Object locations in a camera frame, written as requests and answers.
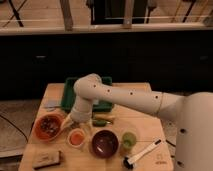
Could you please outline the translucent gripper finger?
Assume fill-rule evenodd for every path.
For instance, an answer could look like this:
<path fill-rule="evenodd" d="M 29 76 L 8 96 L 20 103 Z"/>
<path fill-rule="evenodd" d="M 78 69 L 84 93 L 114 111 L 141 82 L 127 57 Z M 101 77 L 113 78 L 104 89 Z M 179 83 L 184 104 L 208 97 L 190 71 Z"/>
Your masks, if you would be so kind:
<path fill-rule="evenodd" d="M 88 134 L 92 134 L 92 126 L 90 122 L 81 123 L 80 127 Z"/>
<path fill-rule="evenodd" d="M 66 129 L 67 127 L 69 127 L 71 124 L 73 123 L 72 119 L 70 116 L 67 116 L 60 125 L 60 130 L 63 131 L 64 129 Z"/>

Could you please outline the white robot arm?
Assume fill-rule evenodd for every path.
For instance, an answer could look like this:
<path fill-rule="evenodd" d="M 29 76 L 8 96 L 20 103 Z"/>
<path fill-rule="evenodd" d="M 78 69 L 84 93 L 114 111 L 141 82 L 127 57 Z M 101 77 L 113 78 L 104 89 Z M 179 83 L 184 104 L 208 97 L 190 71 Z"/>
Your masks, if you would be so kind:
<path fill-rule="evenodd" d="M 181 96 L 125 89 L 105 85 L 92 73 L 75 81 L 74 93 L 62 128 L 89 121 L 95 100 L 111 102 L 176 124 L 174 171 L 213 171 L 213 92 Z"/>

